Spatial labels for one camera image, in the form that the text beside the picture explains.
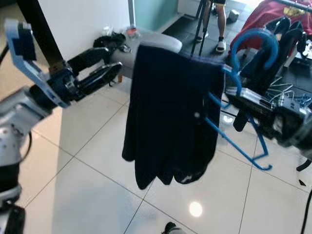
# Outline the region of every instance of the white sneaker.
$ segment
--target white sneaker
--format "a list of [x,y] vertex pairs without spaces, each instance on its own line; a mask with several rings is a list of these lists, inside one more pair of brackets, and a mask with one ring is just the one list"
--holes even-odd
[[196,38],[196,42],[202,42],[203,41],[203,37],[204,37],[204,33],[202,32],[201,34],[198,35],[198,37]]
[[226,50],[225,40],[219,41],[218,46],[215,49],[219,53],[223,53]]

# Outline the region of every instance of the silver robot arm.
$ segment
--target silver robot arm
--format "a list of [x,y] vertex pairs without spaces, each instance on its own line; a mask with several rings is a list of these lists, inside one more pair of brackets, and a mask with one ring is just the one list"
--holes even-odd
[[35,85],[23,87],[0,102],[0,234],[21,234],[25,210],[15,205],[21,193],[18,183],[20,153],[31,130],[52,110],[66,108],[80,101],[116,77],[122,64],[102,66],[83,80],[77,75],[109,56],[107,48],[89,49],[68,62],[63,61],[44,74],[36,60],[31,26],[17,20],[6,20],[5,33],[14,65]]

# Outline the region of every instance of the white wall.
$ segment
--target white wall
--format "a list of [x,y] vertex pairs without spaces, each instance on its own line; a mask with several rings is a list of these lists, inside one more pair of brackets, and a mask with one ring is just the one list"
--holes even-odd
[[105,26],[130,24],[128,0],[39,0],[65,60],[92,47]]
[[200,0],[179,0],[177,11],[189,16],[196,16]]

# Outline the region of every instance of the black cable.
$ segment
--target black cable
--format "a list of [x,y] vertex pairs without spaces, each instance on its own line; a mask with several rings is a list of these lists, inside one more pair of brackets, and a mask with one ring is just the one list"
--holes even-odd
[[307,159],[307,161],[304,164],[297,167],[297,171],[298,172],[303,171],[304,169],[308,168],[311,165],[311,163],[312,163],[312,161]]
[[28,135],[29,135],[29,145],[28,145],[28,149],[27,149],[27,151],[26,151],[26,153],[25,153],[25,156],[21,159],[20,162],[23,162],[23,161],[27,158],[27,156],[29,155],[31,146],[32,146],[32,144],[33,144],[33,135],[31,134],[31,132],[29,132]]
[[306,205],[306,212],[304,214],[304,219],[303,219],[303,224],[302,224],[302,229],[301,229],[301,234],[304,234],[304,230],[306,228],[306,224],[307,224],[307,218],[308,218],[308,213],[309,213],[309,206],[310,206],[310,202],[311,202],[311,197],[312,197],[312,190],[309,194],[308,197],[308,201],[307,201],[307,205]]
[[2,50],[1,55],[0,55],[0,65],[1,65],[2,60],[4,59],[4,57],[8,51],[9,51],[9,46],[8,46],[8,44],[6,44],[5,48]]

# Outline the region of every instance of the red cloth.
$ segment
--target red cloth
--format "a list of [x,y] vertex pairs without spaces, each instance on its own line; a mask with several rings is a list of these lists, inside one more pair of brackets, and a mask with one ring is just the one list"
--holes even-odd
[[[303,5],[309,5],[311,4],[312,0],[309,1],[303,1],[299,0],[298,3]],[[231,43],[231,48],[236,41],[236,39],[244,33],[248,29],[252,28],[263,28],[268,22],[275,20],[277,18],[283,17],[284,15],[284,8],[289,7],[284,4],[278,3],[273,0],[265,0],[261,2],[257,8],[251,13],[251,15],[248,17],[245,25],[243,26],[242,31],[236,35],[234,40]],[[304,31],[307,33],[307,35],[312,35],[312,16],[310,13],[307,13],[305,16],[293,16],[289,17],[293,22],[301,20],[302,26]],[[241,49],[247,49],[248,47],[259,49],[261,45],[261,39],[248,39],[244,41],[238,50]]]

